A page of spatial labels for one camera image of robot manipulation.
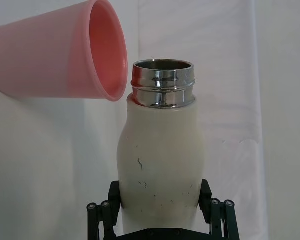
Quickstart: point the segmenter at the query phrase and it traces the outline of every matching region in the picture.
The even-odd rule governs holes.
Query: scratch mark
[[[142,167],[142,163],[140,162],[140,158],[138,158],[138,163],[140,164],[141,171],[143,171],[143,170],[144,170],[144,168]]]

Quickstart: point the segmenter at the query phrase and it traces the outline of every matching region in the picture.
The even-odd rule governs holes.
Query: white bottle
[[[117,150],[125,234],[192,227],[204,164],[194,83],[188,62],[153,59],[133,65],[133,93]]]

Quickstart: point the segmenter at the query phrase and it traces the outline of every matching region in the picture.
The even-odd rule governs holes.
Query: pink plastic cup
[[[124,34],[107,0],[0,26],[0,91],[10,96],[117,101],[127,64]]]

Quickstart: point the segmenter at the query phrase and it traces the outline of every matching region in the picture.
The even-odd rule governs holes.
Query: screw
[[[110,203],[108,201],[105,201],[102,203],[102,207],[106,208],[106,207],[109,207],[110,206]]]
[[[90,205],[88,206],[88,209],[92,210],[92,209],[94,209],[95,207],[96,207],[96,205],[90,204]]]
[[[179,235],[180,235],[180,230],[179,230],[179,229],[176,229],[176,230],[175,230],[175,234],[179,236]]]
[[[216,199],[213,199],[213,200],[212,200],[212,203],[215,204],[215,205],[218,205],[218,204],[219,204],[219,201],[216,200]]]
[[[234,205],[232,201],[226,201],[225,204],[228,205],[229,207],[232,207]]]

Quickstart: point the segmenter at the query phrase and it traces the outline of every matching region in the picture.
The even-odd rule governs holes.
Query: white wall
[[[300,1],[256,2],[269,235],[300,239]]]
[[[0,25],[78,2],[1,0]],[[138,1],[110,2],[131,66],[138,60]],[[113,103],[0,93],[0,240],[87,239],[86,205],[104,201],[118,179],[117,145],[126,111],[125,97]]]

